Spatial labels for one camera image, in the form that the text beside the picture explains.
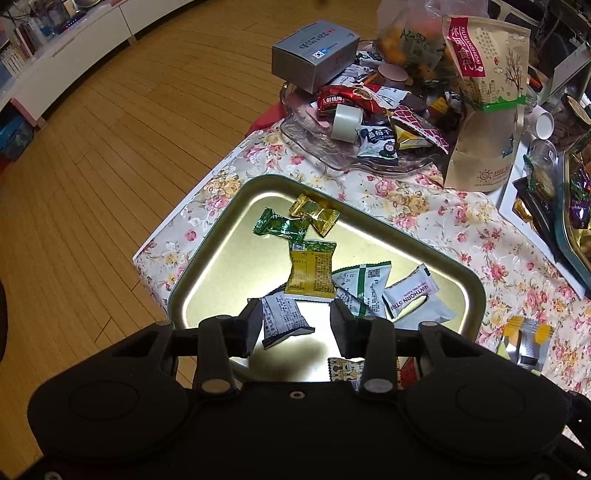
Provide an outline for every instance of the glass fruit bowl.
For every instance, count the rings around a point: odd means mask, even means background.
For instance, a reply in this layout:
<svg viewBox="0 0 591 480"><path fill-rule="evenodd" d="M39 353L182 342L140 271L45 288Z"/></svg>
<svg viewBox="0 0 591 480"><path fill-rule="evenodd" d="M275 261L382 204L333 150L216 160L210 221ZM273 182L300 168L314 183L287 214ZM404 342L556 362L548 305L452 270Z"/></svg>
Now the glass fruit bowl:
<svg viewBox="0 0 591 480"><path fill-rule="evenodd" d="M287 116L281 124L281 132L294 141L306 153L318 158L330 168L338 171L361 168L382 176L404 175L423 168L439 158L437 147L415 148L398 152L398 160L379 158L357 158L360 141L351 144L330 137L332 123L321 127L306 109L316 100L311 95L291 83L281 88L280 99Z"/></svg>

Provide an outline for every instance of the roll of tape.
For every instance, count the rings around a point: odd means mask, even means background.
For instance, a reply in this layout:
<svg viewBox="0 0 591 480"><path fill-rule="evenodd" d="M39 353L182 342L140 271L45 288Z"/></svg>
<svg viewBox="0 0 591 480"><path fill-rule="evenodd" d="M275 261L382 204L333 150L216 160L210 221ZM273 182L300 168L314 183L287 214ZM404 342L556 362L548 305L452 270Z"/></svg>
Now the roll of tape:
<svg viewBox="0 0 591 480"><path fill-rule="evenodd" d="M355 143L361 129L361 120L363 120L363 110L361 108L337 105L330 137L334 140Z"/></svg>

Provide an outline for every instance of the cardboard box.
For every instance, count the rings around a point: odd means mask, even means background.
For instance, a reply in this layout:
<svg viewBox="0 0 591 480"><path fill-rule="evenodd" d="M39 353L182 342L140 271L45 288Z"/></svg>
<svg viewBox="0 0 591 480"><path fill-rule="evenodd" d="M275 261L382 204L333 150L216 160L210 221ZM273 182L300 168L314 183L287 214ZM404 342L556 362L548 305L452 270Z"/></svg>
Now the cardboard box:
<svg viewBox="0 0 591 480"><path fill-rule="evenodd" d="M320 21L308 25L272 49L273 75L314 93L355 61L359 36Z"/></svg>

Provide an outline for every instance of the white cabinet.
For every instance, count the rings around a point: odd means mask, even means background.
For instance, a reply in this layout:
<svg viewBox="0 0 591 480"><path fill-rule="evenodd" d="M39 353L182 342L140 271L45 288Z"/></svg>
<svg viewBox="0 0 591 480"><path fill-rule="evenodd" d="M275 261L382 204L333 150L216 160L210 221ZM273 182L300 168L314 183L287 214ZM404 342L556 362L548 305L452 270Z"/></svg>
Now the white cabinet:
<svg viewBox="0 0 591 480"><path fill-rule="evenodd" d="M132 35L191 0L126 0L121 11Z"/></svg>
<svg viewBox="0 0 591 480"><path fill-rule="evenodd" d="M120 8L109 7L100 18L90 20L86 28L77 31L83 26L76 26L63 41L56 40L58 44L31 65L31 75L19 81L14 98L34 120L86 70L131 36Z"/></svg>

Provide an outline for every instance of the tablecloth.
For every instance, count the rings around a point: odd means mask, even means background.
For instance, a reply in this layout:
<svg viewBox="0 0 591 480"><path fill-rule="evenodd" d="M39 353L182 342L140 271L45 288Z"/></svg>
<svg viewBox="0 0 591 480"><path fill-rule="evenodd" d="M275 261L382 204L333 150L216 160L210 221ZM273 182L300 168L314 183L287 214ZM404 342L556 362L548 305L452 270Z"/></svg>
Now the tablecloth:
<svg viewBox="0 0 591 480"><path fill-rule="evenodd" d="M504 221L482 193L444 189L435 166L387 178L336 172L284 138L280 122L253 132L204 179L134 256L139 276L166 308L174 283L236 192L249 179L281 174L346 202L471 268L484 285L477 342L495 350L503 326L525 315L556 331L543 374L591 393L591 303L579 300L544 255Z"/></svg>

